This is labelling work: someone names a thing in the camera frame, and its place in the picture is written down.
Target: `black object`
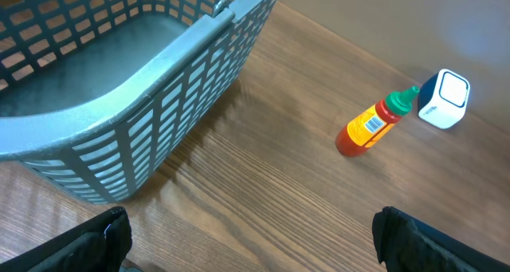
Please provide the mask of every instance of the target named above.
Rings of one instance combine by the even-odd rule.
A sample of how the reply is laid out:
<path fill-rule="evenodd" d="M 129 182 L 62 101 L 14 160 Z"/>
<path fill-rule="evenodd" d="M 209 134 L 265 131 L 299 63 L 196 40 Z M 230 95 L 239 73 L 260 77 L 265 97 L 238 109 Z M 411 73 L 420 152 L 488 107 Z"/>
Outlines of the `black object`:
<path fill-rule="evenodd" d="M 123 207 L 113 207 L 0 264 L 0 271 L 118 272 L 131 244 L 128 214 Z"/>
<path fill-rule="evenodd" d="M 379 263 L 390 272 L 510 271 L 490 258 L 395 207 L 375 214 L 372 234 Z"/>

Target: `barcode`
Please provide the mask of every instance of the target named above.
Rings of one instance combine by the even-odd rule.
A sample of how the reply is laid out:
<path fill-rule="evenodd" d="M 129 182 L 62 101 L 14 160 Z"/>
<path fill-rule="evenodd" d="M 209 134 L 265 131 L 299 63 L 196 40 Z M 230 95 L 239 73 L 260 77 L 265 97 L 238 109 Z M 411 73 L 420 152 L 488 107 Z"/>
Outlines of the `barcode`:
<path fill-rule="evenodd" d="M 365 123 L 365 127 L 371 133 L 376 133 L 380 128 L 382 128 L 386 124 L 383 120 L 381 120 L 378 116 L 373 116 Z"/>

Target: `bottle label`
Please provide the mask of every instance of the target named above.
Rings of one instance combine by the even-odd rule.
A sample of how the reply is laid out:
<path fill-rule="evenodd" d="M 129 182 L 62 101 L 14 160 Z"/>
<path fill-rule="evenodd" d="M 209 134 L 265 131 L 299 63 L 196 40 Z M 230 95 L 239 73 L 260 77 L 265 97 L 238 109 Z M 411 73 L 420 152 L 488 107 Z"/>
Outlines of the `bottle label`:
<path fill-rule="evenodd" d="M 367 141 L 383 129 L 384 126 L 386 126 L 386 122 L 377 115 L 375 112 L 375 105 L 372 105 L 347 125 L 347 133 L 355 144 L 364 146 Z M 384 135 L 388 130 L 390 130 L 390 126 L 381 134 Z"/>

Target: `basket bottom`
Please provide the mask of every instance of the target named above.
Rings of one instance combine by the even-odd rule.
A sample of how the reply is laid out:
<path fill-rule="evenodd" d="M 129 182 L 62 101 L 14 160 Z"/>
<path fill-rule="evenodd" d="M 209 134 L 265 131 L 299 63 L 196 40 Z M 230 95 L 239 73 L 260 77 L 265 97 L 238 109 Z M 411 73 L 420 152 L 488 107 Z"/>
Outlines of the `basket bottom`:
<path fill-rule="evenodd" d="M 0 116 L 29 116 L 70 108 L 111 92 L 146 65 L 187 25 L 144 14 L 92 40 L 0 97 Z"/>

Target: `wood grain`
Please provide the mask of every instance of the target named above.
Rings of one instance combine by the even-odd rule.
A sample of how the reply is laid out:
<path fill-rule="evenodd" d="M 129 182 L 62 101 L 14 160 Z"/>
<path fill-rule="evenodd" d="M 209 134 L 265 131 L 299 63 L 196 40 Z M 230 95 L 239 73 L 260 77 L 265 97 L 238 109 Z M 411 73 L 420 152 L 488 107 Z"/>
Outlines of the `wood grain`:
<path fill-rule="evenodd" d="M 468 113 L 406 116 L 367 154 L 335 149 L 351 118 L 416 81 L 277 4 L 241 75 L 132 199 L 144 271 L 383 271 L 374 213 L 393 205 L 510 262 L 510 137 Z M 108 206 L 0 165 L 0 261 Z"/>

